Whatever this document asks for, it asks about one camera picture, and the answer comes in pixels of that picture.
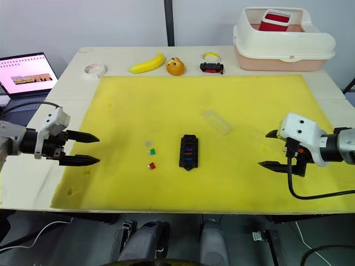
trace yellow foam mat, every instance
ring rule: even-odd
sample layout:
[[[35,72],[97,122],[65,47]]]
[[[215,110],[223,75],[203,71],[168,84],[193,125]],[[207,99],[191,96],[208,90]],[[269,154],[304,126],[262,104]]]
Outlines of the yellow foam mat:
[[[204,118],[213,110],[232,130],[223,135]],[[101,159],[67,167],[54,208],[149,212],[337,213],[355,211],[355,195],[303,201],[284,173],[260,161],[286,163],[284,142],[265,138],[289,112],[332,126],[298,75],[103,77],[81,131],[100,138],[72,154]],[[184,134],[199,138],[199,167],[179,167]],[[156,155],[149,155],[154,148]],[[147,165],[154,162],[156,169]],[[295,176],[299,195],[355,189],[354,167],[307,166]]]

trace roll of tape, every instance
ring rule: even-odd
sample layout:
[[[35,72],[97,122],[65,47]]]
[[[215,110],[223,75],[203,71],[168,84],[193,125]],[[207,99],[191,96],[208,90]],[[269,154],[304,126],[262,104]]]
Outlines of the roll of tape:
[[[217,53],[205,53],[202,55],[202,61],[206,63],[218,63],[221,61],[221,57]]]
[[[101,78],[106,73],[106,67],[102,63],[90,64],[84,68],[84,72],[86,75]]]

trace white cable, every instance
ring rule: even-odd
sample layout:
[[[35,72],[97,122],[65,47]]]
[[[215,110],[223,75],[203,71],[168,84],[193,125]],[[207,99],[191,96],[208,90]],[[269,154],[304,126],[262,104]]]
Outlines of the white cable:
[[[34,244],[36,243],[37,239],[39,238],[40,234],[42,234],[42,232],[49,226],[55,224],[55,223],[72,223],[72,220],[70,220],[70,222],[64,222],[64,221],[55,221],[52,223],[48,223],[45,227],[43,227],[43,229],[38,233],[38,235],[36,236],[35,240],[33,241],[32,245],[30,245],[29,247],[25,246],[25,245],[14,245],[12,247],[7,247],[7,248],[2,248],[0,249],[0,252],[7,250],[7,249],[12,249],[12,248],[32,248],[34,246]]]
[[[297,229],[298,229],[298,231],[299,231],[299,233],[300,233],[302,243],[305,244],[305,246],[306,246],[307,248],[312,249],[312,247],[310,247],[310,246],[305,242],[305,240],[303,239],[303,235],[302,235],[302,232],[301,232],[300,227],[298,226],[298,223],[295,222],[295,224],[296,224]],[[316,253],[321,259],[323,259],[329,266],[332,266],[332,265],[329,263],[329,261],[327,261],[322,255],[320,255],[318,252],[315,252],[315,253]]]

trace black cable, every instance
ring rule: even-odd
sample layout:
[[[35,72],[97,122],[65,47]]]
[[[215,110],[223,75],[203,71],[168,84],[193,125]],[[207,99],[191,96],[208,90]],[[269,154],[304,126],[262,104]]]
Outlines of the black cable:
[[[295,191],[293,190],[293,184],[292,184],[292,158],[291,157],[287,158],[287,182],[288,182],[288,189],[290,190],[291,195],[293,195],[295,198],[298,198],[299,200],[315,200],[317,198],[335,197],[335,196],[341,196],[341,195],[355,193],[355,190],[346,190],[346,191],[339,191],[339,192],[314,195],[314,196],[299,196],[299,195],[297,195],[295,193]]]
[[[331,249],[331,248],[348,248],[348,249],[355,249],[355,245],[323,245],[318,248],[312,248],[308,250],[301,259],[301,266],[305,266],[307,258],[315,252]]]
[[[218,222],[219,225],[221,225],[223,214],[221,214],[220,221]]]
[[[19,104],[19,105],[16,105],[14,107],[11,107],[11,108],[9,108],[9,109],[7,109],[5,111],[0,112],[0,117],[3,116],[4,114],[14,110],[14,109],[17,109],[17,108],[20,108],[20,107],[23,107],[23,106],[26,106],[26,105],[30,105],[30,104],[48,104],[48,105],[53,105],[55,108],[60,107],[58,104],[50,103],[48,101],[31,101],[30,103]]]

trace plastic storage box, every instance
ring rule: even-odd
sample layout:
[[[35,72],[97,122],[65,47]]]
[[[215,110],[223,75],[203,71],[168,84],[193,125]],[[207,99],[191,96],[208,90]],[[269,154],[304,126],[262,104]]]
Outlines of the plastic storage box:
[[[249,7],[233,28],[238,62],[246,70],[313,71],[334,55],[335,39],[320,32],[302,8],[272,9],[292,13],[286,32],[260,31],[270,7]]]

